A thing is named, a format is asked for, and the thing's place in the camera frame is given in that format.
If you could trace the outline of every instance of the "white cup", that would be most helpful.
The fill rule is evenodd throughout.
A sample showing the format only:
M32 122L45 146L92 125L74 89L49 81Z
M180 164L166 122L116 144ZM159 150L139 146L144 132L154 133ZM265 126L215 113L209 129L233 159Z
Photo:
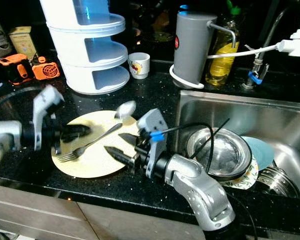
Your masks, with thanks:
M131 53L128 56L129 70L134 79L145 79L150 71L150 55L144 52Z

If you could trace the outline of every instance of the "orange device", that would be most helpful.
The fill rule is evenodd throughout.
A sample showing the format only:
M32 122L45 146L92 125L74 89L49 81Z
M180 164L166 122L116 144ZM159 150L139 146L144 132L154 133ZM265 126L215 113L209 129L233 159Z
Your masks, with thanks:
M0 65L6 78L13 85L19 85L34 78L28 58L24 54L18 53L0 58Z
M34 76L38 80L53 79L60 76L58 65L55 62L45 63L44 56L38 57L38 65L32 67Z

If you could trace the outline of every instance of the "white tube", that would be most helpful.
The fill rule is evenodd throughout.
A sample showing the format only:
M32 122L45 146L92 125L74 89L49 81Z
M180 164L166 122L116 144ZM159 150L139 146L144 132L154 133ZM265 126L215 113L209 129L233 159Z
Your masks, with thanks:
M207 57L207 59L247 56L247 55L258 54L258 53L267 52L267 51L271 51L271 50L276 50L276 49L277 49L276 45L271 45L271 46L262 47L262 48L259 48L259 49L256 49L256 50L252 50L252 51L242 51L242 52L236 52L236 53L209 55Z
M203 89L205 87L205 85L203 85L202 83L199 83L199 84L194 84L192 82L189 82L189 81L186 81L186 80L183 80L181 77L178 77L177 75L175 75L174 73L174 64L170 67L169 69L169 72L170 72L170 75L176 80L178 81L179 83L183 84L183 85L186 85L190 88L193 88L193 89Z

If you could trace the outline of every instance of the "small box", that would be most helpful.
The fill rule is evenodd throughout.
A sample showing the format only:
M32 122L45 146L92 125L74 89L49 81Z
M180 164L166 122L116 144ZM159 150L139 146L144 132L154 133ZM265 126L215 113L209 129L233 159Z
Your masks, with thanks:
M24 54L31 60L37 53L31 39L31 26L14 27L11 29L9 37L18 54Z

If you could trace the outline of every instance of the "plate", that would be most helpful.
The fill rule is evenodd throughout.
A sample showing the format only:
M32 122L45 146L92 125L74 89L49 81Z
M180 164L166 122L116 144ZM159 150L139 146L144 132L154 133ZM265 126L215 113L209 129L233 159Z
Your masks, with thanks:
M251 188L252 185L255 184L255 182L257 181L258 173L258 163L255 157L252 155L251 164L243 176L235 180L220 182L220 184L226 187L247 190Z
M269 167L275 159L275 151L270 144L255 137L242 136L249 145L258 163L259 171Z
M116 111L95 111L82 115L69 122L68 124L83 124L89 126L92 133L72 142L61 142L62 155L92 142L115 124L119 123L119 120L114 119L115 114ZM91 145L84 151L83 155L72 161L58 161L54 154L55 150L52 148L52 161L60 171L77 178L97 178L112 174L122 169L125 165L111 157L104 146L112 146L121 149L126 155L131 157L136 154L134 146L118 136L120 133L138 135L137 121L133 117L128 117L125 119L123 126L120 129Z

